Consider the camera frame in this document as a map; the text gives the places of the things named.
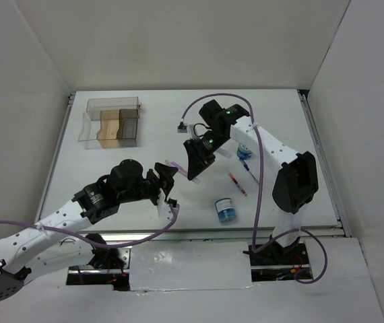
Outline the blue highlighter pen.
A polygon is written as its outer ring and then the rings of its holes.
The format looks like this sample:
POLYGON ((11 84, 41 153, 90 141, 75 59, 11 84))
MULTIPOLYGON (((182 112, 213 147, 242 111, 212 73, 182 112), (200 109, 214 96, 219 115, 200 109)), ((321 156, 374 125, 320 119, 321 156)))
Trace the blue highlighter pen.
POLYGON ((224 150, 224 149, 218 149, 216 152, 219 153, 220 155, 224 156, 227 159, 230 159, 232 157, 232 154, 229 153, 228 151, 224 150))

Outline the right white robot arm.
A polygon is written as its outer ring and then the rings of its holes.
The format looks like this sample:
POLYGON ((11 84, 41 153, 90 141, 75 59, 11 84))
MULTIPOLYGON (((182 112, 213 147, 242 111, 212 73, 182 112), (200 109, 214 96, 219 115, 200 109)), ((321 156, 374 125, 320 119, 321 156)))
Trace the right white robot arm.
POLYGON ((222 108, 215 98, 215 94, 205 95, 207 102, 199 110, 207 131, 183 143, 188 158, 187 178, 192 180, 208 169, 215 162, 215 151, 230 139, 256 153, 259 157, 259 190, 253 235, 257 235, 265 169, 271 168, 276 173, 271 195, 279 209, 279 217, 271 235, 274 244, 270 255, 278 264, 287 263, 299 241, 305 208, 319 189, 315 156, 308 151, 298 152, 259 126, 251 105, 243 108, 235 104, 222 108))

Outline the blue patterned tape roll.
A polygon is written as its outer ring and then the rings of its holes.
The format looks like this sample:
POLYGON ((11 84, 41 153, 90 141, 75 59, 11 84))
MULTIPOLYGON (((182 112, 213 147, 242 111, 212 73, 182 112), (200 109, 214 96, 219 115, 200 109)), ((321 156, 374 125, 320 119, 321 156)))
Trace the blue patterned tape roll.
POLYGON ((252 158, 252 151, 242 143, 238 144, 236 155, 239 159, 248 160, 252 158))

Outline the blue labelled tape roll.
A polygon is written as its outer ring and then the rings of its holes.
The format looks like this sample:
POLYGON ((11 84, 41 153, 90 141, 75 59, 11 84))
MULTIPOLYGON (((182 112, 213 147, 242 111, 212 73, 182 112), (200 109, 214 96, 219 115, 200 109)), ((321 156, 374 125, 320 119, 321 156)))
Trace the blue labelled tape roll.
POLYGON ((237 220, 236 210, 231 198, 219 199, 214 203, 218 220, 222 225, 234 223, 237 220))

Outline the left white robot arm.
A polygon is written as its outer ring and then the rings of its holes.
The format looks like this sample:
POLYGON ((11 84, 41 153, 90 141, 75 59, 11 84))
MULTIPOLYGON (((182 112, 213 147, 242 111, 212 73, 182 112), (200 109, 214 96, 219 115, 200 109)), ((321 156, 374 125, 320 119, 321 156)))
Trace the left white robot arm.
POLYGON ((36 278, 70 266, 104 267, 110 255, 128 246, 149 242, 176 222, 179 205, 169 194, 176 167, 155 163, 143 171, 133 159, 125 159, 109 174, 75 193, 54 213, 34 224, 0 220, 0 225, 22 230, 0 239, 0 301, 16 294, 36 278), (120 205, 149 200, 169 223, 154 234, 124 244, 107 244, 101 236, 81 232, 118 212, 120 205))

